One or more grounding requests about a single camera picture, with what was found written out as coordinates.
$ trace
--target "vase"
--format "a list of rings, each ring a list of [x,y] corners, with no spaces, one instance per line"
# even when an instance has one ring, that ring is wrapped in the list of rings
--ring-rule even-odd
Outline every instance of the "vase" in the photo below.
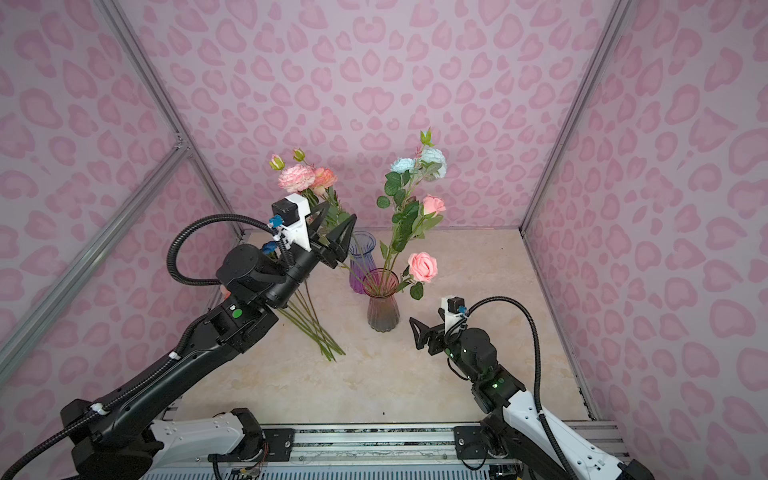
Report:
[[[373,250],[376,248],[376,238],[364,230],[355,230],[352,241],[349,242],[349,286],[357,293],[364,295],[366,289],[362,286],[366,275],[376,269],[373,260]]]
[[[400,321],[400,309],[395,300],[399,284],[397,274],[377,268],[366,275],[363,288],[369,297],[368,324],[377,332],[388,332]]]

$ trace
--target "aluminum frame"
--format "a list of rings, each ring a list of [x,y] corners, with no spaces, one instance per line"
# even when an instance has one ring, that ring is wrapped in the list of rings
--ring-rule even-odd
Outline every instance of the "aluminum frame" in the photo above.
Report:
[[[574,132],[578,128],[579,122],[584,117],[584,113],[588,107],[589,99],[594,93],[595,88],[598,86],[601,76],[607,66],[607,61],[616,48],[616,44],[619,42],[624,28],[626,27],[629,20],[634,16],[633,13],[636,7],[637,0],[616,0],[614,3],[611,9],[611,13],[608,15],[605,28],[603,29],[600,39],[598,40],[598,46],[595,48],[594,53],[592,54],[592,57],[589,61],[586,74],[584,75],[584,80],[579,85],[579,89],[574,98],[574,102],[571,104],[571,108],[565,118],[563,128],[561,128],[560,132],[558,133],[558,137],[554,143],[552,152],[547,159],[544,173],[541,175],[541,178],[536,185],[531,203],[528,205],[528,209],[525,211],[522,224],[519,228],[523,244],[525,245],[525,251],[528,253],[528,259],[531,261],[533,270],[536,272],[536,278],[538,280],[539,287],[544,293],[544,298],[547,302],[547,308],[549,308],[550,317],[552,318],[555,329],[558,331],[561,344],[566,353],[566,356],[568,357],[568,362],[571,364],[571,370],[574,373],[576,384],[581,392],[581,398],[584,399],[584,406],[587,407],[587,413],[589,417],[591,419],[598,420],[603,419],[602,415],[600,414],[600,409],[598,408],[598,404],[594,401],[592,392],[585,382],[584,373],[581,371],[581,367],[576,361],[576,355],[574,354],[571,341],[565,334],[562,322],[558,318],[558,314],[555,312],[554,301],[552,299],[553,297],[541,276],[541,268],[534,258],[527,236],[528,231],[530,230],[531,225],[533,224],[533,221],[536,218],[541,205],[543,204],[542,199],[544,198],[544,193],[548,190],[552,182],[554,177],[554,170],[562,162],[565,151],[567,150],[568,142],[571,140]]]
[[[173,100],[171,100],[170,94],[166,91],[160,75],[149,61],[144,48],[138,40],[136,32],[128,21],[123,8],[120,6],[119,1],[94,0],[94,3],[101,10],[104,19],[109,24],[118,42],[120,42],[123,51],[131,60],[134,69],[144,82],[144,86],[147,87],[149,95],[154,99],[163,118],[176,134],[176,138],[190,148],[192,165],[200,176],[200,179],[203,181],[203,186],[208,194],[214,200],[214,203],[219,210],[226,214],[234,213],[227,196],[224,195],[224,192],[214,179],[214,176],[205,163],[202,153],[197,148],[179,111],[176,109],[176,105]],[[243,228],[238,223],[230,223],[230,226],[238,239],[243,237]]]
[[[547,159],[544,173],[536,184],[531,203],[525,211],[522,224],[520,225],[521,232],[527,231],[531,226],[531,222],[540,207],[541,197],[552,181],[554,168],[557,167],[562,160],[566,151],[566,146],[571,140],[573,133],[576,131],[579,121],[584,116],[589,98],[592,96],[594,89],[597,87],[600,78],[605,71],[607,60],[616,48],[616,44],[621,38],[624,26],[633,16],[632,14],[634,13],[636,6],[637,0],[616,0],[616,3],[614,3],[611,13],[608,15],[605,28],[598,40],[598,46],[595,48],[592,57],[590,58],[586,73],[584,74],[584,80],[579,85],[574,101],[571,103],[571,109],[565,117],[563,128],[560,129],[558,137],[554,142],[552,152]]]
[[[631,456],[615,422],[565,422],[589,442],[603,451],[629,462]],[[478,426],[463,423],[383,423],[383,424],[281,424],[262,425],[264,429],[294,429],[292,451],[288,462],[270,462],[265,468],[275,472],[311,472],[327,467],[400,467],[415,468],[458,466],[465,470],[456,456],[453,428]],[[486,464],[519,463],[515,458],[487,458]],[[251,466],[252,462],[233,462],[222,466]],[[181,472],[196,473],[210,470],[203,458],[190,459],[147,474],[149,478],[170,478],[164,475]]]
[[[11,338],[0,349],[0,387],[21,366],[61,312],[80,293],[96,269],[120,243],[176,169],[189,157],[188,149],[183,144],[174,146],[152,175],[144,180],[122,204],[109,223],[75,257],[45,298],[28,310],[18,321],[18,327]]]

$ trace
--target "artificial flower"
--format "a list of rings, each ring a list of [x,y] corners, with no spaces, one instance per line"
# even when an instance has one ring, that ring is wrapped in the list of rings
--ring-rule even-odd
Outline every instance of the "artificial flower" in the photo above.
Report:
[[[310,185],[315,195],[323,195],[339,178],[333,174],[330,168],[318,167],[315,169],[315,181]]]
[[[280,158],[278,154],[272,154],[272,160],[270,160],[270,167],[272,170],[280,171],[286,167],[286,163]]]
[[[392,171],[399,174],[404,174],[407,170],[413,170],[416,161],[412,158],[398,158],[397,161],[392,164]]]
[[[443,201],[437,197],[433,197],[432,195],[427,195],[424,198],[424,214],[436,214],[439,212],[445,211],[445,204]]]
[[[440,169],[437,170],[437,174],[435,174],[437,178],[443,178],[448,171],[448,164],[445,161],[445,155],[443,155],[438,148],[427,147],[422,150],[421,160],[424,162],[441,164]]]
[[[429,253],[411,253],[408,257],[409,272],[419,282],[429,283],[437,276],[437,259]]]
[[[288,170],[283,170],[277,186],[286,189],[289,194],[305,190],[315,183],[315,171],[304,164],[295,165]]]

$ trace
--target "blue glass vase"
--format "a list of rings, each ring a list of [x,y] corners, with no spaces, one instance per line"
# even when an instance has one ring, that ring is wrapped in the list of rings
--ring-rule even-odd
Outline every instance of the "blue glass vase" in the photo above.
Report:
[[[366,275],[376,269],[373,260],[373,250],[376,248],[376,238],[364,230],[355,230],[352,241],[349,242],[349,286],[361,295],[366,294],[362,286]]]

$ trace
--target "marble floor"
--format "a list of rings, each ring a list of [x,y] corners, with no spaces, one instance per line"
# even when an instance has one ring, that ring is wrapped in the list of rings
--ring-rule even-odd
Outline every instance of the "marble floor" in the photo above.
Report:
[[[388,230],[374,230],[389,242]],[[261,244],[254,234],[251,243]],[[517,230],[435,230],[401,254],[427,251],[439,274],[424,298],[397,294],[400,324],[378,333],[366,322],[368,299],[349,288],[343,269],[319,265],[309,279],[320,322],[346,351],[328,362],[317,345],[291,322],[279,321],[247,353],[221,366],[184,395],[176,420],[210,417],[247,407],[262,423],[463,422],[483,417],[445,355],[416,350],[410,316],[427,325],[440,319],[442,296],[462,296],[470,305],[487,296],[511,296],[533,315],[541,341],[541,401],[563,420],[588,419],[557,330]],[[376,248],[376,261],[382,264]],[[529,389],[534,360],[531,330],[507,303],[490,303],[472,315],[485,329],[498,360]]]

